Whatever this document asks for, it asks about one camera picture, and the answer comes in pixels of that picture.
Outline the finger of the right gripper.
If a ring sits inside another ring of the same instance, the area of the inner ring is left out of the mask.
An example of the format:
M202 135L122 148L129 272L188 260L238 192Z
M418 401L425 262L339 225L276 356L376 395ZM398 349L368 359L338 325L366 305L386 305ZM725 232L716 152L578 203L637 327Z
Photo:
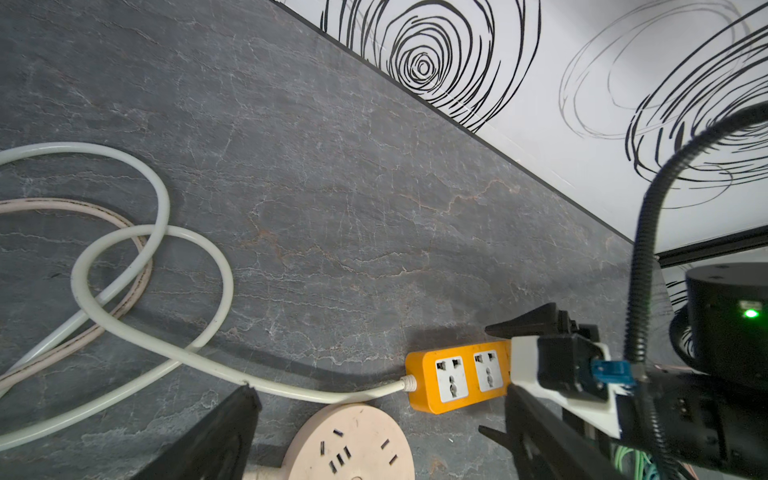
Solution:
M576 322L565 310L550 302L513 319L488 325L486 335L512 339L523 336L570 334L576 330Z

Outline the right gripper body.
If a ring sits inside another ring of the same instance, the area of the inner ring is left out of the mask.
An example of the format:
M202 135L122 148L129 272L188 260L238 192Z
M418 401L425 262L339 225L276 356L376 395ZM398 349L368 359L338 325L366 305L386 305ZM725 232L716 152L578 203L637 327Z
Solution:
M594 325L579 334L598 343ZM764 323L673 323L670 341L682 370L649 371L649 390L667 454L745 478L767 476L767 326ZM650 450L630 391L617 397L620 444ZM586 424L563 409L565 420Z

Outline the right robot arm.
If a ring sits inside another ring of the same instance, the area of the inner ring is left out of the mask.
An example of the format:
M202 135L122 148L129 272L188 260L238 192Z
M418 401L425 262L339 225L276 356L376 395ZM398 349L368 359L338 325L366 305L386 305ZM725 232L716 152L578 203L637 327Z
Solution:
M767 475L767 266L705 265L686 275L687 302L669 330L683 368L652 367L648 395L672 477L697 465ZM508 450L522 479L616 479L618 449L651 451L636 404L638 381L613 360L595 326L548 303L490 325L510 344L505 428L481 433Z

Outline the round pink power strip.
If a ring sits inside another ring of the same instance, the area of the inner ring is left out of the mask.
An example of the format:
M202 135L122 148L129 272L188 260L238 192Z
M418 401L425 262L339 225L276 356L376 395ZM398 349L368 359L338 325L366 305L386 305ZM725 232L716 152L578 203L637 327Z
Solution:
M279 468L248 467L245 479L413 479L411 447L384 411L356 403L313 415L291 442Z

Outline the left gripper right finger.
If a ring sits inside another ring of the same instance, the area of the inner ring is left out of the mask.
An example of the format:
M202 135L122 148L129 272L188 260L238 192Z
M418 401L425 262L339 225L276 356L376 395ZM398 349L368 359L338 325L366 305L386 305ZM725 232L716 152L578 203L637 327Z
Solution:
M505 429L478 431L509 451L520 479L620 479L611 462L528 389L511 384L505 398Z

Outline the orange power strip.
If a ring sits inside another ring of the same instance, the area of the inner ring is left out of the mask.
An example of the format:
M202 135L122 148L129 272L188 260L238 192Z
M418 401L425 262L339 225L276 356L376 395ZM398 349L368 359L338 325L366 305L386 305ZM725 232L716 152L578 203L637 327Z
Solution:
M494 341L409 353L406 374L415 379L408 398L416 410L440 415L506 395L510 343Z

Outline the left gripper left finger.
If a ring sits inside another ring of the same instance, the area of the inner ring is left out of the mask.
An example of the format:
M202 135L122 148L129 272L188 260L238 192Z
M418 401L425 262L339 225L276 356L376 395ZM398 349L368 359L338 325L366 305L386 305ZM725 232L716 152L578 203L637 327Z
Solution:
M260 411L256 390L238 388L134 477L241 479Z

